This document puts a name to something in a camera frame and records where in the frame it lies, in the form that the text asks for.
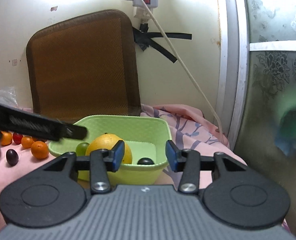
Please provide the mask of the large yellow grapefruit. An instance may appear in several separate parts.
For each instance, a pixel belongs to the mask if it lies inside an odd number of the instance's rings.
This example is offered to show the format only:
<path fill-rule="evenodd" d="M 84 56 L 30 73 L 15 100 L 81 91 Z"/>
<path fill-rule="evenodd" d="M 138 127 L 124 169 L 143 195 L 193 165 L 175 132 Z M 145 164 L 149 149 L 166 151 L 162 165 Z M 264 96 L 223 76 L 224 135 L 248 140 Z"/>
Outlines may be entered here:
<path fill-rule="evenodd" d="M 119 140 L 125 143 L 125 152 L 124 152 L 122 163 L 132 164 L 132 160 L 133 160 L 132 151 L 129 145 L 126 143 L 126 141 L 124 141 L 123 139 L 121 139 L 115 134 L 105 133 L 95 138 L 87 147 L 85 155 L 88 156 L 92 151 L 99 150 L 99 149 L 111 150 Z"/>

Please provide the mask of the orange tangerine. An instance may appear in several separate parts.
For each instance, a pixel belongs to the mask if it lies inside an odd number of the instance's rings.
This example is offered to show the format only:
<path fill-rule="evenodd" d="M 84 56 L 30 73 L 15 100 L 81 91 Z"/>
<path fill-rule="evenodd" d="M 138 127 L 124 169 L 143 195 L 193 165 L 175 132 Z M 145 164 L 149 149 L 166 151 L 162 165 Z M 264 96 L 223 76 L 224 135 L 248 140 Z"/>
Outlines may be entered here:
<path fill-rule="evenodd" d="M 48 145 L 43 141 L 36 141 L 31 146 L 31 153 L 36 159 L 46 159 L 49 155 Z"/>
<path fill-rule="evenodd" d="M 11 132 L 2 131 L 2 137 L 0 139 L 1 146 L 8 146 L 13 142 L 13 134 Z"/>
<path fill-rule="evenodd" d="M 24 149 L 29 149 L 34 143 L 34 139 L 30 136 L 24 136 L 21 139 L 21 145 Z"/>

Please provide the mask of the green tomato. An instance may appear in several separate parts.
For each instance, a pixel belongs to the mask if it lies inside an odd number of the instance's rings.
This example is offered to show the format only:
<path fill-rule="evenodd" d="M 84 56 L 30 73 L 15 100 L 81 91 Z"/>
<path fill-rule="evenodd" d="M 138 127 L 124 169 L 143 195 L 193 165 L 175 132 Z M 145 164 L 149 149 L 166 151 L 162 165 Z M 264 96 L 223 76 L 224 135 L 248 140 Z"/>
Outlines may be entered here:
<path fill-rule="evenodd" d="M 77 156 L 85 156 L 89 143 L 81 142 L 76 146 L 75 152 Z"/>

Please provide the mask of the small red tomato back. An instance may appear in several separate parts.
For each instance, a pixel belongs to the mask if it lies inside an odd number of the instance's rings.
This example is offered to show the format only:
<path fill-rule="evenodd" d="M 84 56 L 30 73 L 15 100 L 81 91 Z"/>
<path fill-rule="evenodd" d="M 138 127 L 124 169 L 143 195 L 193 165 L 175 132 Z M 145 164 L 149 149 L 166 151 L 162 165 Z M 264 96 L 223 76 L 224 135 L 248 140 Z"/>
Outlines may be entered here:
<path fill-rule="evenodd" d="M 20 134 L 20 133 L 13 133 L 13 142 L 16 145 L 21 144 L 22 138 L 23 138 L 23 135 L 22 134 Z"/>

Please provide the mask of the dark purple plum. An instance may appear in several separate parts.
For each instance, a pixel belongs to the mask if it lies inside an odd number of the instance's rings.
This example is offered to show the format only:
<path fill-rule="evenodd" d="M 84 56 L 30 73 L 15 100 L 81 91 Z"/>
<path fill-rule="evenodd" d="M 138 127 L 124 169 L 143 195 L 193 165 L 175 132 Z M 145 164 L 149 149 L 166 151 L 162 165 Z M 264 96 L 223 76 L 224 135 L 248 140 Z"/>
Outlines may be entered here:
<path fill-rule="evenodd" d="M 6 151 L 6 161 L 10 166 L 15 166 L 19 161 L 19 156 L 14 149 Z"/>
<path fill-rule="evenodd" d="M 140 158 L 137 162 L 138 165 L 154 165 L 154 161 L 148 157 Z"/>

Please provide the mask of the dark purple plum front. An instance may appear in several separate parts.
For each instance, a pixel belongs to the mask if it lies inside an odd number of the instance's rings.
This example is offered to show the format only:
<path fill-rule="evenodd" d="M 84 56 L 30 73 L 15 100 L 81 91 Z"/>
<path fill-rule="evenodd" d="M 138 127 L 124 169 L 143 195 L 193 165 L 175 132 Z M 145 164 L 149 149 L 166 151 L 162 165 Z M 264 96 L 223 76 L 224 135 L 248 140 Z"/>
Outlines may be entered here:
<path fill-rule="evenodd" d="M 137 162 L 138 165 L 154 165 L 154 161 L 148 157 L 140 158 Z"/>

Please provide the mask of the clear plastic bag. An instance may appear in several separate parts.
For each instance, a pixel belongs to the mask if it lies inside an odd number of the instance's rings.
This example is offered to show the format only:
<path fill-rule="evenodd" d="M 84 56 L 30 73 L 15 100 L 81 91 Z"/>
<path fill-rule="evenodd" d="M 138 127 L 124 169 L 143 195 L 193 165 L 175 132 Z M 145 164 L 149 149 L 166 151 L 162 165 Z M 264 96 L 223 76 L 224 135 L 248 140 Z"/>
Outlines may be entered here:
<path fill-rule="evenodd" d="M 9 107 L 18 107 L 16 100 L 16 92 L 14 87 L 0 88 L 0 104 L 7 105 Z"/>

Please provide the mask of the pink deer print bedsheet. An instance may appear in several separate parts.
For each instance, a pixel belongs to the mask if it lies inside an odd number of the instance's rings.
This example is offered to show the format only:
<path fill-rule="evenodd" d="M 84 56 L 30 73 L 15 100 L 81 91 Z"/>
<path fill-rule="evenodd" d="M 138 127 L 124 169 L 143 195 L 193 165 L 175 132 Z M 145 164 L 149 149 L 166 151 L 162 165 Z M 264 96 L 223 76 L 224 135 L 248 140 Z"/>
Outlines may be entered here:
<path fill-rule="evenodd" d="M 191 148 L 201 155 L 213 156 L 215 152 L 224 152 L 238 161 L 242 158 L 230 150 L 229 143 L 218 141 L 217 127 L 207 121 L 200 110 L 185 105 L 142 106 L 141 116 L 155 116 L 165 120 L 171 131 L 172 139 L 178 148 Z M 54 159 L 50 155 L 44 160 L 34 158 L 30 150 L 20 145 L 12 146 L 19 155 L 19 162 L 14 167 L 8 166 L 5 158 L 7 147 L 0 147 L 0 192 L 8 184 L 26 175 L 32 170 Z M 0 213 L 0 230 L 5 222 Z"/>

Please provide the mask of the green plastic basket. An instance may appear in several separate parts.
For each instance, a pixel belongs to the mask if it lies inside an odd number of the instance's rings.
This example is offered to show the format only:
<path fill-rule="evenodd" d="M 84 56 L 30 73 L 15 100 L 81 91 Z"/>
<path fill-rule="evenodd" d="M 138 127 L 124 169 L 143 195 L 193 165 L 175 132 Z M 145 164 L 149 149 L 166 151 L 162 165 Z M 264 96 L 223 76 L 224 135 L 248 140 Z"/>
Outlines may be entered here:
<path fill-rule="evenodd" d="M 88 129 L 85 142 L 91 143 L 104 134 L 115 134 L 129 145 L 133 161 L 123 164 L 108 178 L 117 184 L 151 185 L 156 182 L 164 168 L 168 166 L 165 145 L 171 140 L 171 132 L 166 121 L 142 116 L 91 115 L 75 123 Z M 140 158 L 148 157 L 154 165 L 138 165 Z"/>

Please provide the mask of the brown woven seat cushion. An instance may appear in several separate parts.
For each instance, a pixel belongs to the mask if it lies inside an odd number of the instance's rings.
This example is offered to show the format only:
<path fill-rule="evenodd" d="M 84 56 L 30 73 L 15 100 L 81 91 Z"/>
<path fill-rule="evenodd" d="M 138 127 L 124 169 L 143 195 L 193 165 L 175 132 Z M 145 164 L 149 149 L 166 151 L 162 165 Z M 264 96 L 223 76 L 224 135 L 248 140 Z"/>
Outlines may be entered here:
<path fill-rule="evenodd" d="M 26 46 L 33 111 L 75 122 L 141 111 L 133 27 L 103 10 L 36 32 Z"/>

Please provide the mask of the frosted glass window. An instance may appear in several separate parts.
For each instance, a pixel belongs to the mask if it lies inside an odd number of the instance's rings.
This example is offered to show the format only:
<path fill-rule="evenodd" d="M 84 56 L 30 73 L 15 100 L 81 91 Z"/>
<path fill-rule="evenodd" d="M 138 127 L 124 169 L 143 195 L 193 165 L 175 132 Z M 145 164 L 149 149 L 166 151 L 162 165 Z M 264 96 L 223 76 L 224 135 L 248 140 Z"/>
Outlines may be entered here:
<path fill-rule="evenodd" d="M 288 191 L 296 236 L 296 0 L 218 1 L 223 129 L 236 155 Z"/>

